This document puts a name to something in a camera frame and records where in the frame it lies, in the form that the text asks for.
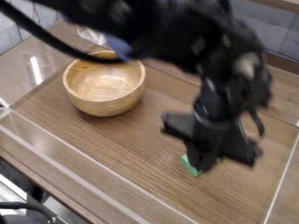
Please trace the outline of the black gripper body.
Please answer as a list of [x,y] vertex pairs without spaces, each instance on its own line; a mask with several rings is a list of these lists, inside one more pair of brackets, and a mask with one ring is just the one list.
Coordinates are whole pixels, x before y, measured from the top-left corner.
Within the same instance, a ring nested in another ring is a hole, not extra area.
[[229,118],[215,121],[209,115],[200,101],[186,113],[164,113],[162,132],[182,141],[185,154],[186,143],[196,143],[200,147],[216,147],[219,159],[229,158],[252,167],[263,151],[257,148],[257,143],[247,137],[240,120]]

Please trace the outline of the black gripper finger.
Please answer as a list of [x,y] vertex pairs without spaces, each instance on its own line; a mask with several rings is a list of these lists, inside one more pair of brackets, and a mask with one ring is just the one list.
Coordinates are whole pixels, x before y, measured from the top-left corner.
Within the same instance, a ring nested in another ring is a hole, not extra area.
[[197,171],[208,172],[219,162],[220,154],[216,147],[200,147],[196,143],[186,143],[186,158]]

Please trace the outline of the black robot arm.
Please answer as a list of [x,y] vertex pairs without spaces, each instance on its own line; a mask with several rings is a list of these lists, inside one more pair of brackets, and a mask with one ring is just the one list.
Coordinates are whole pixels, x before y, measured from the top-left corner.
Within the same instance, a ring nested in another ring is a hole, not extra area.
[[260,150],[239,118],[267,107],[272,77],[259,37],[229,0],[33,1],[105,34],[120,60],[160,60],[199,76],[190,112],[164,114],[162,130],[182,141],[196,170],[220,158],[253,165]]

